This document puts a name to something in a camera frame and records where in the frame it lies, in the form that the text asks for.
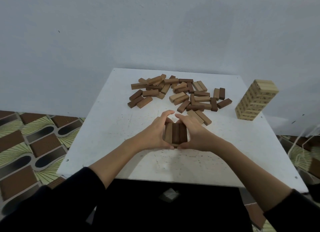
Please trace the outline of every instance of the hand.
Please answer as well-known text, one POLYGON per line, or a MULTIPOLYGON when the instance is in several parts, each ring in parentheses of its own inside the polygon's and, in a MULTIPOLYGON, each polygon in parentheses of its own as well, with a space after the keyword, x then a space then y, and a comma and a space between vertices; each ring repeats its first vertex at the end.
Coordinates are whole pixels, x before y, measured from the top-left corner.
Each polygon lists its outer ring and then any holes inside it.
POLYGON ((175 115, 179 120, 177 123, 183 122, 190 134, 190 141, 184 142, 178 146, 178 149, 195 149, 199 151, 210 151, 215 154, 221 150, 225 150, 232 145, 215 134, 205 129, 194 117, 175 115))
POLYGON ((173 110, 167 110, 157 117, 150 126, 139 132, 134 137, 128 139, 136 147, 138 152, 146 149, 174 149, 174 147, 162 139, 165 123, 173 123, 168 115, 173 114, 173 110))

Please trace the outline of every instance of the jenga tower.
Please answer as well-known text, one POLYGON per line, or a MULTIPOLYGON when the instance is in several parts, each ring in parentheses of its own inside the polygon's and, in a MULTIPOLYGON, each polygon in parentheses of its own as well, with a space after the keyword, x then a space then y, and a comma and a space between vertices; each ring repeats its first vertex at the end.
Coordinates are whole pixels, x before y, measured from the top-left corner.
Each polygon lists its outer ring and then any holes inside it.
POLYGON ((238 119, 253 121, 278 92, 272 81, 254 80, 235 108, 238 119))

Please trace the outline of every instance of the table top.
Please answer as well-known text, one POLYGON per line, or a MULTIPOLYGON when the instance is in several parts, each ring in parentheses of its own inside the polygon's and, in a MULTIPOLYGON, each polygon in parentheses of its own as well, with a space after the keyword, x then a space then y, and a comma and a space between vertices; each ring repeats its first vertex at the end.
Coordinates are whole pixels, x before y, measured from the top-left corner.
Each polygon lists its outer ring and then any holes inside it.
MULTIPOLYGON (((213 95, 214 88, 225 88, 229 106, 204 113, 212 123, 205 126, 209 131, 233 143, 242 153, 280 181, 300 192, 308 189, 292 165, 280 142, 260 113, 254 121, 238 120, 235 107, 247 90, 240 76, 171 72, 159 70, 114 68, 97 97, 88 117, 76 136, 58 174, 69 177, 84 166, 99 160, 124 140, 142 131, 165 110, 177 110, 169 96, 154 97, 142 109, 127 106, 129 97, 137 90, 131 84, 139 78, 153 78, 161 74, 177 78, 202 81, 213 95)), ((173 121, 178 119, 170 115, 173 121)), ((138 153, 117 175, 117 178, 136 180, 181 182, 204 185, 243 187, 229 166, 218 156, 197 150, 145 150, 138 153)))

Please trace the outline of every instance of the person's left hand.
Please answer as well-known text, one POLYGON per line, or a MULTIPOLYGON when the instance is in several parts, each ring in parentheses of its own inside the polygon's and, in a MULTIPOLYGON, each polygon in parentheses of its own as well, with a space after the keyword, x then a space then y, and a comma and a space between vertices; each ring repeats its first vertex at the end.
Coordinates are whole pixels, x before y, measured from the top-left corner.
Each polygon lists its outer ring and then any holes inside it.
POLYGON ((174 113, 174 110, 167 110, 157 117, 150 126, 139 132, 134 137, 128 139, 131 145, 134 145, 137 152, 146 149, 174 149, 174 147, 162 139, 165 123, 173 123, 168 115, 174 113))

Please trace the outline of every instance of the forearm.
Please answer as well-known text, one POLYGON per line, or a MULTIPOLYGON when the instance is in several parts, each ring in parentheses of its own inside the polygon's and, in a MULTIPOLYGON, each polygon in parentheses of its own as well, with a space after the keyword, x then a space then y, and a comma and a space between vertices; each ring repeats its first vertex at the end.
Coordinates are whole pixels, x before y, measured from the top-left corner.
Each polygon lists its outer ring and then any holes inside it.
POLYGON ((89 168, 97 174, 107 188, 137 152, 136 146, 128 139, 109 154, 90 165, 89 168))
POLYGON ((229 165, 263 211, 279 204, 292 191, 228 142, 215 153, 229 165))

